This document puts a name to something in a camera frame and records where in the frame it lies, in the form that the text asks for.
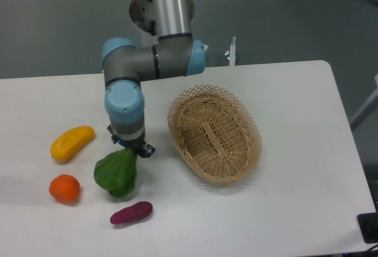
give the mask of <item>wicker basket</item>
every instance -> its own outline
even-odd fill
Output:
[[[177,150],[200,177],[215,183],[243,178],[261,153],[259,131],[243,104],[216,86],[196,86],[174,100],[168,126]]]

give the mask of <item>yellow fruit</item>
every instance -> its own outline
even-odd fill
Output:
[[[68,130],[53,142],[50,152],[57,161],[68,161],[95,136],[90,126],[79,126]]]

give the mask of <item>purple sweet potato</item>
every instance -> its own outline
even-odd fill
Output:
[[[152,209],[153,206],[150,202],[138,202],[114,213],[110,217],[110,222],[114,225],[137,222],[138,220],[148,217],[152,213]]]

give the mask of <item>floor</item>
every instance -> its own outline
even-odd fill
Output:
[[[131,0],[2,0],[0,78],[101,72],[102,44],[141,45]],[[378,6],[368,0],[193,0],[195,38],[209,66],[226,65],[236,36],[238,64],[325,60],[351,117],[376,88]],[[354,132],[369,180],[378,180],[378,110]]]

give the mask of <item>plastic food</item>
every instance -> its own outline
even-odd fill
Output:
[[[125,197],[135,187],[136,155],[131,149],[113,152],[96,163],[94,180],[116,198]]]
[[[110,217],[110,222],[114,225],[137,222],[138,220],[148,217],[153,209],[154,208],[150,202],[139,202],[114,213]]]
[[[68,204],[78,198],[80,183],[73,176],[62,174],[52,180],[48,191],[59,202]]]
[[[68,161],[95,136],[90,126],[79,126],[68,130],[53,142],[50,152],[57,161]]]

